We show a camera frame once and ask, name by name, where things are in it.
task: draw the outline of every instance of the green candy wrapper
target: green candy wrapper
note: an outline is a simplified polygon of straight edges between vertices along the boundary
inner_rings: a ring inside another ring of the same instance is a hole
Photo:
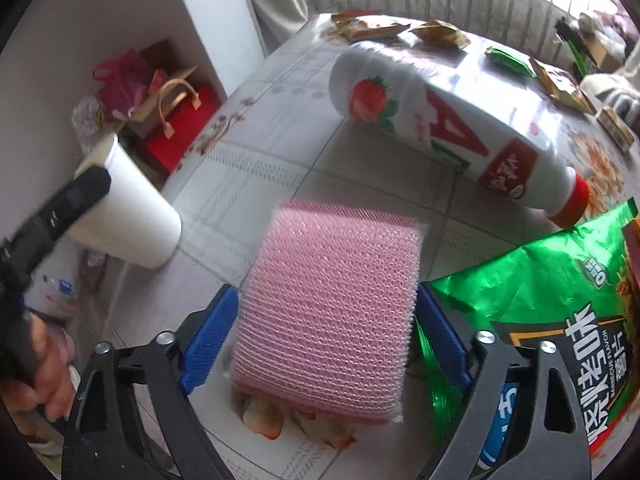
[[[555,343],[580,400],[592,460],[637,391],[629,321],[635,303],[622,233],[637,214],[630,199],[590,222],[431,282],[441,305],[463,312],[476,330],[518,346]],[[438,438],[460,408],[460,392],[443,384],[422,330],[418,336]]]
[[[485,55],[494,63],[507,67],[509,70],[515,72],[516,74],[526,75],[529,77],[536,76],[528,61],[520,59],[515,54],[512,54],[511,51],[501,46],[490,46],[485,51]]]

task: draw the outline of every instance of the finger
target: finger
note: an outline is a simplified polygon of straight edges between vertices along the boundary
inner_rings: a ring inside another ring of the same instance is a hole
[[[26,412],[40,404],[36,391],[15,379],[0,381],[0,397],[9,413]]]
[[[69,416],[71,405],[73,404],[76,391],[71,384],[68,369],[65,369],[65,377],[62,378],[58,389],[53,396],[45,403],[45,415],[50,422],[61,416]]]
[[[57,349],[40,363],[40,368],[34,381],[34,389],[44,404],[48,404],[63,382],[70,382],[69,372],[63,365]]]
[[[53,345],[47,325],[38,316],[31,314],[31,347],[38,362],[47,358],[53,350]]]

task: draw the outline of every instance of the blue gripper pad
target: blue gripper pad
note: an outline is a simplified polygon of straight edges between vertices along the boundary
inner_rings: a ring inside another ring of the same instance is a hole
[[[204,384],[225,342],[226,336],[238,315],[238,291],[228,287],[216,305],[204,319],[202,325],[191,339],[182,359],[180,387],[189,395],[196,386]]]
[[[463,392],[471,386],[466,349],[427,287],[418,285],[415,314],[444,376]]]

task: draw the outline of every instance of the small package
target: small package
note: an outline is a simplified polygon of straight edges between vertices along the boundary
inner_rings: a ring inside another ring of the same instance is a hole
[[[374,16],[376,14],[380,14],[375,10],[347,10],[346,12],[336,12],[331,15],[331,21],[338,26],[340,23],[348,22],[353,18],[358,18],[359,16]]]
[[[501,65],[513,73],[529,77],[536,76],[528,61],[522,59],[503,46],[492,45],[484,52],[484,54],[495,64]]]
[[[336,23],[338,32],[351,43],[361,40],[381,40],[394,38],[406,31],[410,25],[396,22],[391,16],[359,16]]]
[[[429,20],[419,27],[412,28],[411,32],[427,44],[458,50],[471,44],[471,40],[459,28],[441,20]]]
[[[555,66],[540,63],[532,57],[529,58],[529,62],[540,79],[546,94],[555,102],[585,114],[596,114],[595,106],[568,72]]]
[[[616,141],[623,153],[628,153],[636,140],[620,116],[610,106],[603,106],[596,119],[605,131]]]

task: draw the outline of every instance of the table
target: table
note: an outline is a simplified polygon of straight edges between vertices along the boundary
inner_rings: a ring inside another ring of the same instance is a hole
[[[164,188],[183,219],[176,255],[162,269],[131,266],[121,277],[111,328],[124,344],[146,343],[161,330],[176,328],[225,282],[242,291],[274,204],[291,198],[414,216],[428,228],[421,280],[556,230],[540,211],[508,202],[436,158],[338,115],[328,79],[345,46],[329,16],[316,17],[271,55],[204,129]],[[637,143],[623,156],[593,118],[558,114],[558,150],[591,187],[586,217],[640,197]],[[201,146],[221,129],[227,130],[222,142],[201,155]],[[191,402],[236,478],[413,479],[428,459],[430,397],[419,360],[407,369],[404,421],[361,428],[356,442],[338,452],[309,441],[290,422],[274,441],[242,425],[226,372],[231,340]],[[140,399],[151,413],[143,392]]]

